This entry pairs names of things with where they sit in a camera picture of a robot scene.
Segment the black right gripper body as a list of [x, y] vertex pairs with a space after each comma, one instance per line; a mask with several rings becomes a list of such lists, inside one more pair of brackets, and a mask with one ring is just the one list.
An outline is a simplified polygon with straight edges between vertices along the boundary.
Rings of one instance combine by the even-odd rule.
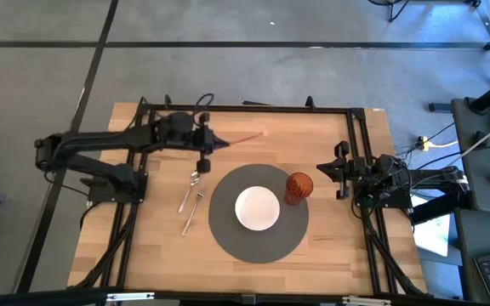
[[340, 141], [334, 147], [336, 156], [336, 182], [339, 183], [339, 190], [336, 192], [338, 200], [344, 200], [349, 196], [347, 181], [360, 182], [366, 175], [367, 162], [364, 157], [356, 157], [347, 160], [346, 156], [350, 153], [350, 144], [347, 141]]

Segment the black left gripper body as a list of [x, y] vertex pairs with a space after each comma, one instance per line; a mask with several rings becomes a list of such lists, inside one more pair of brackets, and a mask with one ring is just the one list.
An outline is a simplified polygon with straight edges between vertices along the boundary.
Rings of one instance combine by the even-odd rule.
[[197, 161], [197, 172], [208, 173], [211, 170], [208, 155], [214, 151], [214, 132], [209, 128], [210, 114], [208, 112], [195, 111], [192, 119], [197, 126], [194, 130], [193, 144], [197, 147], [200, 157]]

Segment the red straw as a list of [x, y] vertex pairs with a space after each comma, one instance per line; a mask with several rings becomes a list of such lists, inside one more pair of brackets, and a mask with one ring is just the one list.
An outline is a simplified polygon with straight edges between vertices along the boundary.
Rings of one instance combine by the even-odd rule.
[[233, 140], [233, 141], [229, 142], [229, 144], [230, 145], [237, 145], [237, 144], [240, 144], [240, 143], [243, 143], [243, 142], [247, 142], [249, 140], [257, 139], [257, 138], [259, 138], [259, 137], [261, 137], [263, 135], [265, 135], [264, 132], [256, 133], [256, 134], [253, 134], [253, 135], [250, 135], [250, 136], [241, 138], [241, 139]]

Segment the orange plastic tumbler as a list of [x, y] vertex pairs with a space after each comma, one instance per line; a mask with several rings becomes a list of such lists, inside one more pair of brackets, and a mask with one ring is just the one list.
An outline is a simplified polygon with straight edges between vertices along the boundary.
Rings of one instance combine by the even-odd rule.
[[284, 200], [288, 205], [298, 206], [313, 191], [312, 179], [305, 173], [292, 173], [288, 176]]

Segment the silver spoon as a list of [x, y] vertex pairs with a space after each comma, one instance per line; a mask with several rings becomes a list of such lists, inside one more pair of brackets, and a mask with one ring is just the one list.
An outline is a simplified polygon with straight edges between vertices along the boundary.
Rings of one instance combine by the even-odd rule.
[[182, 213], [184, 211], [184, 208], [185, 208], [185, 205], [188, 201], [188, 198], [189, 198], [189, 195], [193, 189], [193, 187], [200, 181], [200, 173], [198, 171], [194, 171], [192, 174], [191, 174], [191, 177], [190, 177], [190, 182], [189, 182], [189, 185], [188, 185], [188, 188], [185, 192], [185, 195], [184, 195], [184, 198], [182, 200], [182, 202], [179, 204], [179, 208], [178, 208], [178, 211], [177, 213]]

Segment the silver fork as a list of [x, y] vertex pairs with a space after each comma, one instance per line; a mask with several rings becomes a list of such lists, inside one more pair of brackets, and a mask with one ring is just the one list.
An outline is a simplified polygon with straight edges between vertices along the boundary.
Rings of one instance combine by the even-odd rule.
[[204, 193], [205, 193], [205, 189], [204, 188], [201, 188], [198, 192], [197, 192], [197, 196], [196, 196], [196, 199], [195, 199], [195, 202], [194, 202], [194, 205], [191, 209], [191, 213], [189, 215], [189, 218], [187, 219], [186, 221], [186, 224], [185, 224], [185, 227], [183, 228], [182, 232], [181, 232], [181, 236], [182, 237], [185, 237], [190, 226], [191, 226], [191, 222], [194, 218], [194, 215], [196, 213], [196, 210], [197, 210], [197, 207], [198, 205], [200, 204], [200, 202], [202, 201], [202, 198], [204, 197]]

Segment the white bowl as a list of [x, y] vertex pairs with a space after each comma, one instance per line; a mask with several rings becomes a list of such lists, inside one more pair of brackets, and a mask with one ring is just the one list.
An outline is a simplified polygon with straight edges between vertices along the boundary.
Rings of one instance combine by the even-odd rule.
[[239, 223], [248, 230], [263, 231], [272, 227], [280, 215], [276, 195], [266, 187], [252, 186], [243, 190], [235, 202]]

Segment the round grey woven placemat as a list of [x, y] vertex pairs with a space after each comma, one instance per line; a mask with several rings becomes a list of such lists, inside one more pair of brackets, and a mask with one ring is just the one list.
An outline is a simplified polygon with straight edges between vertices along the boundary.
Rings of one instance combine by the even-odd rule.
[[[208, 222], [214, 239], [232, 257], [267, 264], [286, 257], [303, 240], [309, 223], [306, 201], [284, 201], [288, 173], [266, 164], [250, 164], [227, 173], [211, 196]], [[249, 187], [265, 187], [279, 202], [280, 215], [270, 228], [255, 231], [242, 225], [235, 213], [237, 197]]]

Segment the white board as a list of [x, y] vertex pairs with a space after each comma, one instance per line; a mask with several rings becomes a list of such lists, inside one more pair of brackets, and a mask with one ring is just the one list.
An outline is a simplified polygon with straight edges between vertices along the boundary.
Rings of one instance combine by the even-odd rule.
[[413, 226], [416, 246], [426, 251], [446, 257], [448, 255], [448, 235], [450, 216], [443, 215]]

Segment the dark grey desk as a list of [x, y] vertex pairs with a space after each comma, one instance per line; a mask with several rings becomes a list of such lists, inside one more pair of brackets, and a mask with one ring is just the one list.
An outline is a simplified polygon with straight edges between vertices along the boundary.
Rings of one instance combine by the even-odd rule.
[[473, 150], [462, 160], [471, 196], [470, 208], [454, 213], [463, 259], [460, 269], [464, 298], [490, 303], [474, 259], [490, 255], [490, 147]]

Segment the black aluminium rig frame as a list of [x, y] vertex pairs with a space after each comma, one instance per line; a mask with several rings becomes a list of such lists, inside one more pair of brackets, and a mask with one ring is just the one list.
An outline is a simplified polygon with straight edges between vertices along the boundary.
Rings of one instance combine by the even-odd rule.
[[[194, 105], [173, 105], [165, 102], [162, 105], [153, 105], [158, 115], [167, 115], [175, 111], [192, 113]], [[273, 105], [211, 105], [200, 106], [206, 112], [245, 112], [245, 113], [302, 113], [302, 114], [334, 114], [343, 115], [350, 119], [356, 113], [354, 108], [317, 108], [312, 99], [308, 99], [301, 107], [284, 107]], [[264, 304], [283, 305], [307, 305], [313, 303], [336, 303], [340, 305], [355, 304], [359, 306], [481, 306], [462, 300], [439, 299], [429, 294], [422, 293], [405, 275], [398, 271], [396, 261], [388, 254], [386, 245], [377, 237], [368, 236], [366, 240], [376, 245], [381, 252], [384, 261], [389, 265], [390, 271], [395, 274], [405, 293], [396, 291], [381, 292], [377, 287], [373, 289], [373, 295], [338, 296], [338, 295], [299, 295], [299, 294], [267, 294], [267, 293], [224, 293], [224, 292], [142, 292], [127, 291], [122, 286], [94, 286], [94, 282], [100, 277], [105, 267], [113, 259], [117, 249], [124, 241], [132, 237], [132, 230], [137, 218], [139, 203], [128, 203], [132, 207], [126, 223], [117, 232], [100, 262], [94, 267], [86, 279], [65, 290], [49, 292], [22, 292], [0, 295], [0, 306], [86, 306], [94, 303], [121, 303], [134, 300], [174, 299], [183, 303], [217, 303], [220, 305], [245, 305], [260, 306]]]

